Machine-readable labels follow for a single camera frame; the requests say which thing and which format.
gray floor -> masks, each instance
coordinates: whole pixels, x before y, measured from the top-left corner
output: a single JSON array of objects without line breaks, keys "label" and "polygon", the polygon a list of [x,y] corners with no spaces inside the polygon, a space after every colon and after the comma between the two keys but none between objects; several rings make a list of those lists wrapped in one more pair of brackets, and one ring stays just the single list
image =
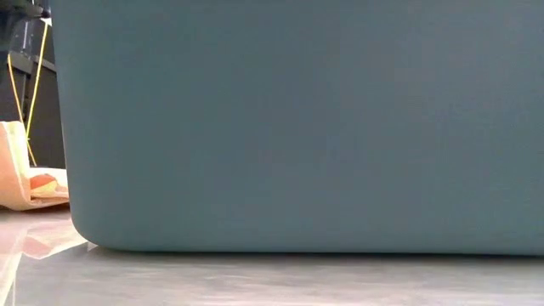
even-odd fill
[{"label": "gray floor", "polygon": [[544,305],[542,258],[112,252],[65,210],[1,211],[0,267],[6,305]]}]

teal plastic bin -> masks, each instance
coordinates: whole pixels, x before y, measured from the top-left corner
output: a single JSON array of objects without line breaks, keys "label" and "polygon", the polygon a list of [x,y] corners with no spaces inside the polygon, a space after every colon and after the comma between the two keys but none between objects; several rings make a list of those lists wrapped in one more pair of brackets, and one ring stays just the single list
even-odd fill
[{"label": "teal plastic bin", "polygon": [[76,227],[180,252],[544,254],[544,2],[53,1]]}]

yellow cord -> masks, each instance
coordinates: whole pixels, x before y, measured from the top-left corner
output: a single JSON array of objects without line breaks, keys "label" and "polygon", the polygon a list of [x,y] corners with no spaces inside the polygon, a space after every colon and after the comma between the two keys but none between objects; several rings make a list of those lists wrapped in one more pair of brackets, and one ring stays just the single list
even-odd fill
[{"label": "yellow cord", "polygon": [[[8,71],[9,71],[9,78],[11,79],[11,88],[14,91],[15,103],[17,104],[17,111],[19,112],[19,121],[24,124],[23,111],[20,108],[19,95],[17,94],[17,85],[15,84],[14,69],[13,69],[13,66],[11,65],[11,54],[8,54]],[[32,164],[34,165],[34,167],[37,166],[36,158],[34,157],[34,152],[32,152],[31,142],[28,139],[26,140],[26,147],[28,148],[28,153],[30,153]]]},{"label": "yellow cord", "polygon": [[43,51],[45,50],[45,38],[48,35],[48,25],[43,24],[43,37],[42,37],[42,47],[40,48],[40,58],[37,62],[37,72],[36,72],[36,81],[34,82],[34,94],[32,95],[31,100],[31,109],[28,114],[28,123],[26,124],[26,137],[29,138],[31,134],[31,125],[32,125],[32,115],[34,114],[34,104],[36,103],[37,97],[37,88],[40,84],[40,74],[42,73],[42,63],[43,63]]}]

paper bag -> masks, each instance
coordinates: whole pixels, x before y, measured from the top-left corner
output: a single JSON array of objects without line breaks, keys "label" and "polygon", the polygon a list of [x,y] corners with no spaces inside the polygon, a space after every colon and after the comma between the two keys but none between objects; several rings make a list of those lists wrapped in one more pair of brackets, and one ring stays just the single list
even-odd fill
[{"label": "paper bag", "polygon": [[0,206],[14,210],[69,201],[65,169],[31,168],[21,122],[0,122]]}]

reflective floor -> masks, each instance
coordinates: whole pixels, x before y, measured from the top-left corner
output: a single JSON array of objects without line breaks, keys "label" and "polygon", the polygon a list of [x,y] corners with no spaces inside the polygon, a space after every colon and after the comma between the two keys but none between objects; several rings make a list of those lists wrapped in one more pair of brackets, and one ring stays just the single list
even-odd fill
[{"label": "reflective floor", "polygon": [[3,303],[544,305],[544,259],[113,252],[65,209],[0,211]]}]

